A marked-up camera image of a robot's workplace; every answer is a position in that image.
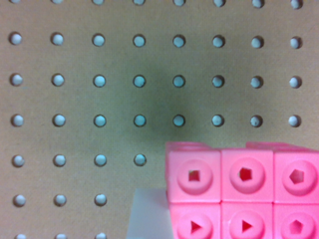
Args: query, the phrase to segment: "pink plastic block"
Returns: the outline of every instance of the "pink plastic block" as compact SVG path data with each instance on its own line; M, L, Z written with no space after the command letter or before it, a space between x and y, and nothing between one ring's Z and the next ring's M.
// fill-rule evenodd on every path
M166 144L168 202L220 202L220 152L204 143Z
M174 239L220 239L220 205L169 205Z
M275 203L319 203L319 151L274 153Z
M271 203L221 203L222 239L272 238Z
M274 237L318 239L319 205L274 205Z
M273 152L226 148L221 151L222 201L273 201Z

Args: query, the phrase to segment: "pegboard hole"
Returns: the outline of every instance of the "pegboard hole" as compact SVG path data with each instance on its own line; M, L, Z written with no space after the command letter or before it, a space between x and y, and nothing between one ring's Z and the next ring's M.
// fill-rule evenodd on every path
M290 126L299 127L301 125L301 117L300 116L291 116L288 120Z
M293 49L299 49L302 47L302 39L300 37L293 37L290 40L290 46Z
M53 45L62 46L64 43L64 37L61 33L53 33L51 35L51 42Z
M138 75L133 78L133 85L137 88L142 88L147 83L147 80L144 76Z
M56 195L53 199L54 204L58 207L62 207L67 203L67 197L65 195Z
M19 127L19 126L22 126L24 123L24 119L22 116L20 115L14 115L11 117L11 124L16 126L16 127Z
M252 0L251 3L255 8L262 8L265 5L264 0Z
M64 155L58 154L53 158L53 164L57 167L62 167L66 164L67 159Z
M66 124L66 118L60 114L57 114L53 116L52 122L54 126L61 127Z
M105 194L98 194L94 199L97 206L104 206L107 204L107 201L107 196Z
M172 123L175 126L182 127L185 125L185 117L182 115L177 115L172 119Z
M134 157L134 164L136 166L144 166L147 163L147 158L143 154L138 154Z
M56 74L52 77L52 84L55 87L61 87L64 84L64 77L61 74Z
M12 45L19 45L22 43L22 36L18 32L13 32L9 35L9 41Z
M259 76L255 76L251 79L250 85L254 89L260 89L263 86L263 79Z
M172 79L172 84L177 88L182 88L186 83L184 76L178 75Z
M15 167L22 167L25 163L25 160L23 158L23 156L21 155L15 155L13 156L12 158L12 164L15 166Z
M14 239L27 239L27 236L24 234L16 235Z
M95 118L94 118L94 125L95 126L103 127L106 124L107 124L107 119L104 116L102 116L102 115L95 116Z
M145 36L143 36L142 34L137 34L133 37L133 44L136 47L143 47L146 44L147 40L145 38Z
M298 89L301 87L302 85L302 79L298 76L294 76L290 79L289 81L289 85L291 88L293 89Z
M186 44L186 38L183 35L176 35L172 39L172 43L177 47L181 48Z
M134 124L138 127L144 126L147 124L147 119L145 116L137 115L134 117Z
M92 0L92 2L96 5L102 5L104 4L104 0Z
M212 84L216 88L221 88L225 84L225 78L221 75L214 76L212 78Z
M19 74L13 74L10 77L10 83L14 87L19 87L23 83L23 78Z
M94 158L94 164L98 167L102 167L107 164L107 158L102 154L96 155Z
M105 42L106 42L106 39L102 34L98 33L93 36L92 43L96 47L102 47Z
M224 124L225 119L221 115L216 115L211 119L211 122L214 126L220 127Z
M212 45L215 48L222 48L225 45L225 38L221 35L214 36L212 39Z
M16 195L13 198L13 204L16 207L23 207L26 204L26 198L23 195Z
M255 49L259 49L262 48L264 45L264 41L263 38L260 36L255 36L252 40L251 40L251 46Z
M66 234L58 234L56 235L55 239L68 239Z
M294 10L298 10L298 9L302 8L303 1L302 0L291 0L290 4Z
M213 0L213 4L216 7L223 7L226 4L226 0Z
M186 0L172 0L173 4L177 7L181 7L186 3Z
M263 119L261 116L253 116L250 119L250 124L254 127L261 127L263 124Z
M107 239L107 235L103 232L96 235L95 239Z
M138 6L142 6L143 4L146 3L146 0L133 0L134 4Z

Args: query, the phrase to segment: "brown pegboard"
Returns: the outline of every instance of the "brown pegboard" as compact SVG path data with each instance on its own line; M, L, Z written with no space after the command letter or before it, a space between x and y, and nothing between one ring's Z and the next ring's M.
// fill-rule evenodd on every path
M217 8L212 0L187 0L182 7L172 1L147 0L136 6L131 0L106 0L96 6L89 0L21 0L0 3L0 223L1 238L23 233L27 238L94 238L105 232L108 239L125 238L136 188L165 187L164 143L168 140L196 140L211 146L244 146L248 140L286 141L318 148L318 39L319 3L305 1L293 10L290 1L266 0L255 9L250 0L227 0ZM8 41L19 32L22 44ZM50 42L60 32L63 46ZM103 47L92 37L101 33ZM142 48L133 36L143 34ZM176 48L172 38L183 34L186 44ZM215 35L225 45L212 46ZM264 46L253 49L254 36ZM302 38L298 50L290 39ZM24 82L13 87L9 77L19 73ZM56 88L54 74L65 84ZM103 88L93 85L97 74L107 78ZM144 75L147 84L138 89L133 77ZM175 88L172 79L183 75L186 84ZM222 75L225 84L215 88L211 80ZM250 86L261 76L262 88ZM292 89L289 80L302 78ZM14 114L24 117L21 127L10 124ZM52 117L62 114L62 127ZM102 114L107 125L96 127L93 118ZM147 118L136 127L134 117ZM176 127L172 118L182 114L186 124ZM214 115L225 118L222 127L211 123ZM254 115L263 117L259 128L250 125ZM302 118L291 127L292 115ZM52 159L64 154L64 167ZM104 154L108 163L94 165ZM136 154L148 162L134 165ZM11 164L21 154L23 167ZM53 203L56 194L67 196L63 207ZM105 193L108 203L98 207L94 197ZM12 203L23 194L27 203Z

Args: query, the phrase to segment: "pink cube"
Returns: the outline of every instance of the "pink cube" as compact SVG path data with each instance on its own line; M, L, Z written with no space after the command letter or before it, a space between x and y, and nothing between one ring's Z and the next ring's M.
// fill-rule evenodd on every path
M168 142L168 202L220 202L220 152L204 143Z
M221 151L221 172L222 201L273 201L272 150L223 149Z
M274 205L274 237L318 239L319 205Z
M272 238L271 203L221 203L222 239Z
M220 205L183 203L169 205L175 239L220 239Z

